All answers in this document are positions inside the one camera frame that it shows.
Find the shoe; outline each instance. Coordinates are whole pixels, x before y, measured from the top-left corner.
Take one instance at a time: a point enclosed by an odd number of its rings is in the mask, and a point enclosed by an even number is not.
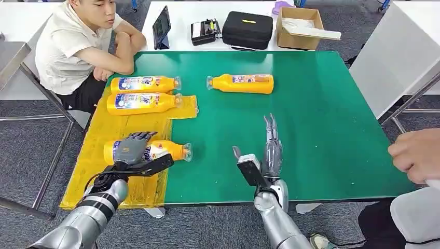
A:
[[[330,242],[330,240],[320,234],[314,234],[309,240],[313,249],[339,249],[335,244]]]

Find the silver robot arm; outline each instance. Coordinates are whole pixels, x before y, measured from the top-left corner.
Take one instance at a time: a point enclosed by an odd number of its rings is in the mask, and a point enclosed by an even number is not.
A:
[[[118,206],[127,197],[127,192],[127,182],[118,179],[107,191],[86,194],[57,228],[28,248],[92,248]]]
[[[287,214],[288,190],[280,179],[282,145],[278,139],[277,123],[270,115],[266,117],[265,160],[261,167],[254,154],[242,156],[237,146],[233,147],[237,166],[251,186],[256,186],[254,205],[260,213],[264,229],[273,249],[312,249],[307,238]]]
[[[128,194],[129,176],[149,177],[174,164],[164,152],[152,161],[142,159],[155,132],[137,132],[123,140],[114,154],[115,164],[94,175],[93,184],[63,222],[27,249],[92,249]]]

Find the white shirt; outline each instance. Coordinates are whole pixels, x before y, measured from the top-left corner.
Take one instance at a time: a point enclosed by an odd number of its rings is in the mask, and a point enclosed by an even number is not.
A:
[[[60,95],[75,91],[94,67],[74,54],[88,47],[108,51],[112,30],[121,21],[115,14],[111,29],[99,28],[95,33],[81,21],[68,1],[61,4],[47,21],[35,51],[41,85]]]

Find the man's arm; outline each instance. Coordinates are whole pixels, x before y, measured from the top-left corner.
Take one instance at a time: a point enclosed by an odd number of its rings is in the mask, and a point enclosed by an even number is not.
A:
[[[145,36],[125,20],[123,20],[115,28],[115,32],[116,34],[118,34],[119,32],[125,32],[130,36],[131,51],[133,52],[133,54],[136,54],[141,48],[143,48],[147,44]]]
[[[134,54],[129,34],[119,32],[116,35],[115,42],[117,44],[115,55],[95,47],[88,47],[76,52],[75,56],[95,67],[119,74],[132,74],[134,71]]]

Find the purple object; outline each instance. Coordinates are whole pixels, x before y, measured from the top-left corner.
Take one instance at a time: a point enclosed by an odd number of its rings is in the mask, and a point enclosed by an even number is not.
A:
[[[286,1],[278,1],[275,2],[275,7],[272,9],[272,13],[278,15],[281,11],[281,7],[295,8],[295,6],[288,4]]]

